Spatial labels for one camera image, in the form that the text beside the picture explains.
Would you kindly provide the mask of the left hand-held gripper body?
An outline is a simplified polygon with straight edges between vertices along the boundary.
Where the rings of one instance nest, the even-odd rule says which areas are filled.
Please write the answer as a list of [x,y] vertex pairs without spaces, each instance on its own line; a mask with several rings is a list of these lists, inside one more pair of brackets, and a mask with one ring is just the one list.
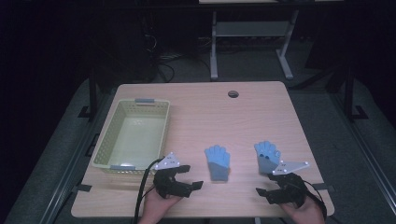
[[173,176],[175,168],[181,166],[174,152],[170,152],[155,165],[154,186],[165,198],[168,195],[188,198],[191,195],[191,184],[178,182]]

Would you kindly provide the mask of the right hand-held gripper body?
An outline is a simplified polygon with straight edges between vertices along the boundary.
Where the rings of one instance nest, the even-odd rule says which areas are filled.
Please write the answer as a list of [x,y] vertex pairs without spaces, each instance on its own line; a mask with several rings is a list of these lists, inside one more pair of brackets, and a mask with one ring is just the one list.
[[287,192],[289,201],[297,207],[301,207],[304,204],[306,186],[302,178],[295,172],[308,166],[308,161],[281,161],[272,172],[273,175],[281,176],[281,181],[278,185]]

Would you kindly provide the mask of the blue knitted glove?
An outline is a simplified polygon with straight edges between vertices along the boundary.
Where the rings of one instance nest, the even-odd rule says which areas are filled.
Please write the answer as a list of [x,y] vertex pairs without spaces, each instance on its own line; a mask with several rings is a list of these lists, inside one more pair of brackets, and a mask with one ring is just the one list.
[[229,178],[231,155],[225,147],[212,146],[205,150],[205,156],[212,181],[226,182]]
[[281,152],[276,145],[263,141],[254,145],[260,174],[271,174],[280,163]]

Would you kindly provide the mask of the cream plastic basket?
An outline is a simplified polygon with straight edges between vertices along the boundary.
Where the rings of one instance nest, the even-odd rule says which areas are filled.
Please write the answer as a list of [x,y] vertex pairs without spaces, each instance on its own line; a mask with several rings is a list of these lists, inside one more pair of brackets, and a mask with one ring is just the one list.
[[163,157],[170,102],[118,100],[98,141],[92,166],[113,174],[142,174]]

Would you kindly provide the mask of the person's left hand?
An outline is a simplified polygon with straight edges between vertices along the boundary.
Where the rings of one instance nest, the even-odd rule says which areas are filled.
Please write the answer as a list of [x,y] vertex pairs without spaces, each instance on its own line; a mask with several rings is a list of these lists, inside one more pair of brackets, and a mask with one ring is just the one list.
[[137,224],[158,224],[166,213],[178,202],[181,197],[170,195],[163,198],[154,187],[145,194],[144,209]]

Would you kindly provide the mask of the person's right hand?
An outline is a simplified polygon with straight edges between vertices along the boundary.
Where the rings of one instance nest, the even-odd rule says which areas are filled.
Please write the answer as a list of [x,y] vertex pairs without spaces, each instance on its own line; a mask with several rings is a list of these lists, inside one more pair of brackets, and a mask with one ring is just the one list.
[[320,207],[309,197],[305,198],[304,204],[295,208],[292,203],[281,203],[279,207],[296,224],[325,224]]

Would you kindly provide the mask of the black metal stand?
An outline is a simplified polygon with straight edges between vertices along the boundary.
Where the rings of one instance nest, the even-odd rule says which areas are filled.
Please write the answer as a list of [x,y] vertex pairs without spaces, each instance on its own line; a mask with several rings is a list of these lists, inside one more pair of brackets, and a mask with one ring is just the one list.
[[83,106],[78,114],[80,118],[87,118],[92,121],[97,113],[97,87],[96,87],[96,66],[92,65],[89,73],[89,105]]
[[352,67],[346,68],[345,87],[344,87],[344,114],[350,122],[357,119],[368,119],[368,115],[360,105],[355,105],[354,100],[354,80],[355,76]]

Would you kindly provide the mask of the white metal desk frame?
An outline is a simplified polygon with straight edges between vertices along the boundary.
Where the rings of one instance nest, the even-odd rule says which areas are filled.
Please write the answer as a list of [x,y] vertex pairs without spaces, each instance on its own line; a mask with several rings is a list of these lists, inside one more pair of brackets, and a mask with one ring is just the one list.
[[276,57],[286,79],[293,79],[286,53],[299,15],[294,10],[288,21],[219,21],[217,12],[212,13],[210,78],[219,78],[217,39],[219,37],[283,37],[283,46],[276,50]]

